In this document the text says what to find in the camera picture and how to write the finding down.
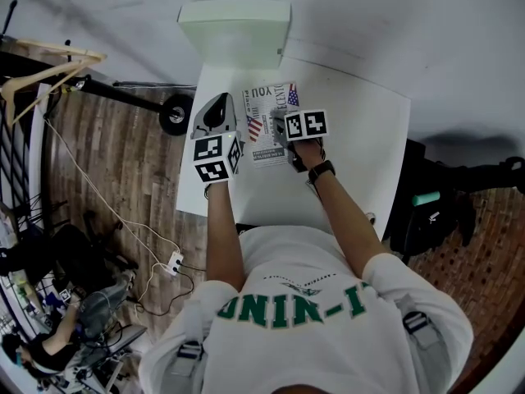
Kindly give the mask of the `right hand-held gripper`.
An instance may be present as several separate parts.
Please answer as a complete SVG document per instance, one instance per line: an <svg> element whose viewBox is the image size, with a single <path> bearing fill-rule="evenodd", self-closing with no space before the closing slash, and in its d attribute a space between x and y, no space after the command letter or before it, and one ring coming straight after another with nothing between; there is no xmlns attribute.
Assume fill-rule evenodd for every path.
<svg viewBox="0 0 525 394"><path fill-rule="evenodd" d="M273 119L273 140L275 144L289 151L288 161L296 172L306 172L302 159L296 153L293 143L313 140L318 143L322 158L325 158L323 138L329 135L326 110L302 110L287 113L282 119Z"/></svg>

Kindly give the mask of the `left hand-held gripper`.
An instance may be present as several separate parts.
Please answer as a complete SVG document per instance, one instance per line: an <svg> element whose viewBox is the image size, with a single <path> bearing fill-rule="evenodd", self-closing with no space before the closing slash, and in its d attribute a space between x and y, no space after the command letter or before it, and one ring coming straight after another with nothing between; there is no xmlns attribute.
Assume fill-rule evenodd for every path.
<svg viewBox="0 0 525 394"><path fill-rule="evenodd" d="M244 141L236 131L237 120L233 97L222 93L209 100L197 113L191 135L192 164L204 185L230 181L240 173L244 158Z"/></svg>

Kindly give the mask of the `person's right hand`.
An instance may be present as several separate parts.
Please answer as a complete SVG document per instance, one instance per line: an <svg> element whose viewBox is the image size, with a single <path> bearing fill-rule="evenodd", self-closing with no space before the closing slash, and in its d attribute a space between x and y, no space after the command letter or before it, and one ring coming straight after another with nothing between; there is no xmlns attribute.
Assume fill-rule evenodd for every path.
<svg viewBox="0 0 525 394"><path fill-rule="evenodd" d="M318 139L296 140L294 150L308 171L324 162L325 155Z"/></svg>

